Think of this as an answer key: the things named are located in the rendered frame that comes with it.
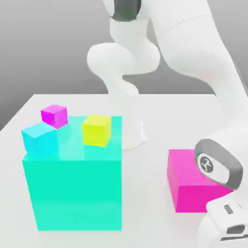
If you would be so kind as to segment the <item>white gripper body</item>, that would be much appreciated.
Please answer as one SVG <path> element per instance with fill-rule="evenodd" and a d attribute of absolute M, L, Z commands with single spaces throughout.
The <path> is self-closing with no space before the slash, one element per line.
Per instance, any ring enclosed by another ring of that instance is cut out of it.
<path fill-rule="evenodd" d="M 209 214 L 203 218 L 199 225 L 199 248 L 213 248 L 217 244 L 232 240 L 248 240 L 248 230 L 246 225 L 239 224 L 229 227 L 226 232 L 222 232 L 211 219 Z"/>

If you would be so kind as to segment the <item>small yellow cube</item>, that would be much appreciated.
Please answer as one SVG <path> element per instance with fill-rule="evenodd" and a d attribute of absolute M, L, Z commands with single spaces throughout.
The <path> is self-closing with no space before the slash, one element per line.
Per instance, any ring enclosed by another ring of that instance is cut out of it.
<path fill-rule="evenodd" d="M 111 117 L 89 115 L 82 123 L 83 144 L 106 147 L 111 138 Z"/>

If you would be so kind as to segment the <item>small cyan cube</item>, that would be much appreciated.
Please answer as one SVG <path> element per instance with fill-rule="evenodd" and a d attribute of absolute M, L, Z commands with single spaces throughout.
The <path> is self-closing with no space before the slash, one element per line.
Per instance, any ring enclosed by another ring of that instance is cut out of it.
<path fill-rule="evenodd" d="M 39 122 L 21 130 L 26 154 L 23 161 L 59 157 L 57 129 Z"/>

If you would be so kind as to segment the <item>small magenta cube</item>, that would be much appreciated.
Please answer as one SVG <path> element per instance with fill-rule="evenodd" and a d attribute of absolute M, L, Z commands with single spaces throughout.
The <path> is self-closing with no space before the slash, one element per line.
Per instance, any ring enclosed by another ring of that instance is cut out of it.
<path fill-rule="evenodd" d="M 67 108 L 60 105 L 50 105 L 41 110 L 42 121 L 55 129 L 68 124 Z"/>

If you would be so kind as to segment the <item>large pink box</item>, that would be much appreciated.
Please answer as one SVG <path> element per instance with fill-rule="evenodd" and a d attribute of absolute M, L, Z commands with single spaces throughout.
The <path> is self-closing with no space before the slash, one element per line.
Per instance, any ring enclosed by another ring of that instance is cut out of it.
<path fill-rule="evenodd" d="M 177 213 L 205 213 L 209 201 L 232 192 L 201 174 L 193 150 L 169 150 L 167 179 Z"/>

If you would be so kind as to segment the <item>large teal box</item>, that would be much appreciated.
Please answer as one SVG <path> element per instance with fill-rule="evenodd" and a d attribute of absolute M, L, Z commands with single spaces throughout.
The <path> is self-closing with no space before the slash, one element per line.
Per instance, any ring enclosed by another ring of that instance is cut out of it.
<path fill-rule="evenodd" d="M 106 147 L 83 144 L 84 119 L 57 129 L 58 158 L 22 161 L 40 231 L 122 228 L 122 119 L 111 118 Z"/>

